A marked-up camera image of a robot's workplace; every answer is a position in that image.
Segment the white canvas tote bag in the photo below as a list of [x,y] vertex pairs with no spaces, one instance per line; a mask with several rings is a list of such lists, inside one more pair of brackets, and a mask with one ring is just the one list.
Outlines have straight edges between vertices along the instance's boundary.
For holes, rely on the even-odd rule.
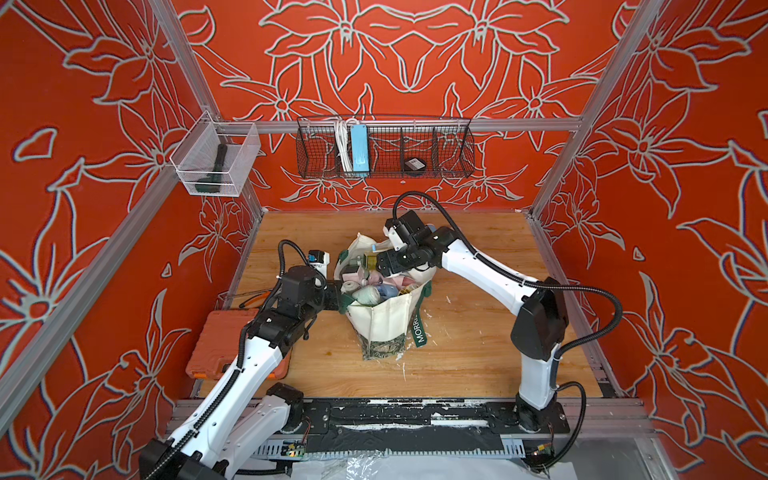
[[[423,302],[432,293],[434,267],[413,269],[392,277],[365,268],[365,256],[391,249],[391,242],[377,242],[358,234],[341,252],[334,269],[334,279],[340,283],[345,315],[359,338],[365,360],[396,356],[406,350],[408,339],[420,348],[428,343],[421,318]],[[357,303],[352,294],[365,286],[395,285],[400,294],[374,307]]]

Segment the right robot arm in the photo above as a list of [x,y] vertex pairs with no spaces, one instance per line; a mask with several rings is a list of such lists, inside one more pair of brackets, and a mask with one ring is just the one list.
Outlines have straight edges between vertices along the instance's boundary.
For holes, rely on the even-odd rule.
[[[399,214],[409,197],[433,205],[447,224],[428,227],[414,210]],[[400,194],[385,223],[393,248],[377,255],[377,269],[385,277],[421,267],[437,267],[469,281],[505,306],[515,317],[510,338],[521,354],[521,383],[515,404],[521,428],[537,432],[552,414],[558,391],[557,373],[566,352],[612,332],[623,318],[623,306],[614,294],[600,288],[540,281],[496,261],[478,250],[447,210],[425,192]],[[599,330],[567,342],[569,325],[564,293],[574,291],[602,296],[613,305],[612,319]]]

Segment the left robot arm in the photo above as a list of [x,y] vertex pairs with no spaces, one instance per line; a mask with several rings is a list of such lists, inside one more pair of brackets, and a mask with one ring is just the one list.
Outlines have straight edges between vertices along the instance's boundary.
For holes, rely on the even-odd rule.
[[232,479],[272,435],[302,426],[304,395],[283,383],[270,387],[255,409],[248,405],[294,345],[308,339],[319,313],[338,308],[338,289],[328,276],[328,253],[303,252],[288,239],[277,252],[276,283],[242,327],[235,359],[167,439],[144,447],[141,478]]

